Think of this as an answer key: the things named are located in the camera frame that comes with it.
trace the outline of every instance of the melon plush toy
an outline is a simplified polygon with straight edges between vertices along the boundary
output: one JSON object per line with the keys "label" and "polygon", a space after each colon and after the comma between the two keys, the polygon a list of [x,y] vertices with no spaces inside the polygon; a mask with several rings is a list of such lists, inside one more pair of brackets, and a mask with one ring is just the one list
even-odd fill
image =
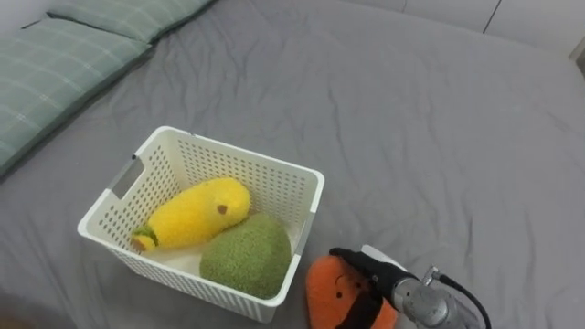
{"label": "melon plush toy", "polygon": [[280,291],[292,257],[284,226],[260,213],[209,242],[199,270],[202,278],[270,299]]}
{"label": "melon plush toy", "polygon": [[201,244],[248,216],[250,192],[234,178],[207,180],[161,205],[132,234],[140,251]]}

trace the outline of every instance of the basket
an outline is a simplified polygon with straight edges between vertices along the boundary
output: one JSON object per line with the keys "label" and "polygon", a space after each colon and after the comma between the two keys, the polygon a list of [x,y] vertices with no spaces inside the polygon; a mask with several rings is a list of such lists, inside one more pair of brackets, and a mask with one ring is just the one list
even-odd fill
{"label": "basket", "polygon": [[[251,194],[251,209],[285,226],[292,262],[279,293],[262,300],[199,277],[200,250],[142,255],[130,241],[164,202],[203,180],[231,176]],[[323,191],[321,173],[175,128],[157,129],[103,191],[78,225],[82,237],[109,249],[134,272],[262,323],[284,301]]]}

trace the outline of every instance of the white cabinet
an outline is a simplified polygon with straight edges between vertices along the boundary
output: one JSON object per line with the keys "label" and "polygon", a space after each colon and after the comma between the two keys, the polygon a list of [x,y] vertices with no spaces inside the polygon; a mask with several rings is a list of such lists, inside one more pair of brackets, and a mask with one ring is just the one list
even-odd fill
{"label": "white cabinet", "polygon": [[496,5],[497,0],[408,0],[404,12],[483,32]]}
{"label": "white cabinet", "polygon": [[485,33],[568,57],[585,37],[585,1],[503,0]]}

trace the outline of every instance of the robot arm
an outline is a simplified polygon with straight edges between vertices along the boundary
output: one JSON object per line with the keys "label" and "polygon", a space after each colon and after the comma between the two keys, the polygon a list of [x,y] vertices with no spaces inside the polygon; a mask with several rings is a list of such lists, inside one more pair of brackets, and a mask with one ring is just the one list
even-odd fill
{"label": "robot arm", "polygon": [[[331,249],[330,253],[344,259],[372,283],[372,293],[362,296],[365,301],[356,303],[356,309],[350,310],[350,313],[363,313],[365,308],[371,308],[366,297],[369,297],[369,305],[381,304],[383,297],[421,329],[480,329],[480,322],[469,308],[447,291],[430,287],[433,280],[438,280],[470,298],[480,310],[485,328],[491,329],[487,313],[479,301],[435,267],[431,267],[423,280],[419,281],[393,259],[369,246],[364,246],[361,252],[336,248]],[[354,324],[340,327],[357,328]]]}

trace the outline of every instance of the black cable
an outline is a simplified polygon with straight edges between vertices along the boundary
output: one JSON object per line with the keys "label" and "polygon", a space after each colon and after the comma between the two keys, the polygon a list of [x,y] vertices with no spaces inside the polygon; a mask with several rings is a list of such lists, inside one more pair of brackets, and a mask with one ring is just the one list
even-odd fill
{"label": "black cable", "polygon": [[469,298],[470,301],[473,302],[479,313],[482,314],[485,322],[485,329],[492,329],[492,323],[490,322],[490,317],[487,315],[485,308],[482,304],[473,296],[467,289],[465,289],[461,284],[455,282],[455,280],[451,279],[450,277],[446,276],[445,274],[441,274],[439,277],[439,281],[445,285],[450,286],[451,288],[455,289],[457,292],[460,292],[465,295],[465,297]]}
{"label": "black cable", "polygon": [[490,16],[490,19],[487,20],[487,24],[485,25],[484,34],[485,34],[485,31],[487,31],[487,28],[490,26],[490,24],[492,24],[492,19],[494,19],[495,12],[497,11],[497,8],[499,8],[501,4],[502,4],[502,0],[499,0],[497,2],[497,5],[495,5],[494,12]]}

